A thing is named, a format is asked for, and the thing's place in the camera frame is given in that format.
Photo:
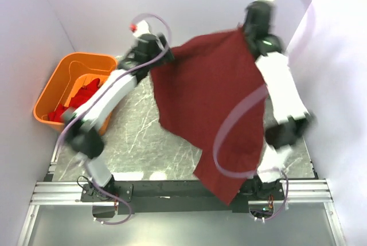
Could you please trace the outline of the dark red t shirt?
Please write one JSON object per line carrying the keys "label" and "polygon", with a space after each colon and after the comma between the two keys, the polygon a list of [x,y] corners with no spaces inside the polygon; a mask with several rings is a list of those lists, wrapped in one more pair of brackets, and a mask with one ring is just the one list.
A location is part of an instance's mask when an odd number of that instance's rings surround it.
{"label": "dark red t shirt", "polygon": [[194,175],[229,204],[244,183],[224,176],[255,170],[263,148],[265,104],[257,103],[230,130],[217,159],[213,143],[233,108],[263,85],[240,28],[201,35],[172,49],[174,61],[151,70],[160,125],[202,150]]}

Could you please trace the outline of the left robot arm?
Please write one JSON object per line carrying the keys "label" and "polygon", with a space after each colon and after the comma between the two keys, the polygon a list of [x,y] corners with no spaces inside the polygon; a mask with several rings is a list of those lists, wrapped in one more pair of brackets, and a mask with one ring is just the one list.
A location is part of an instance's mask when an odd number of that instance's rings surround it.
{"label": "left robot arm", "polygon": [[103,85],[79,108],[66,110],[64,139],[84,161],[92,184],[103,192],[114,194],[115,179],[101,154],[105,143],[99,131],[120,101],[128,95],[155,67],[174,56],[163,34],[144,33],[118,62]]}

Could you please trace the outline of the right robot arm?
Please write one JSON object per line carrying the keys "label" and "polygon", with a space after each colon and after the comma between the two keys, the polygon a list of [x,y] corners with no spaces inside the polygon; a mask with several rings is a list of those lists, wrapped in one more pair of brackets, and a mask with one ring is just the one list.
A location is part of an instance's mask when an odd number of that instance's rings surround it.
{"label": "right robot arm", "polygon": [[257,168],[263,183],[282,176],[285,161],[313,119],[300,99],[282,42],[270,33],[272,10],[269,1],[253,1],[246,8],[243,25],[244,38],[266,84],[276,120],[264,133],[265,149]]}

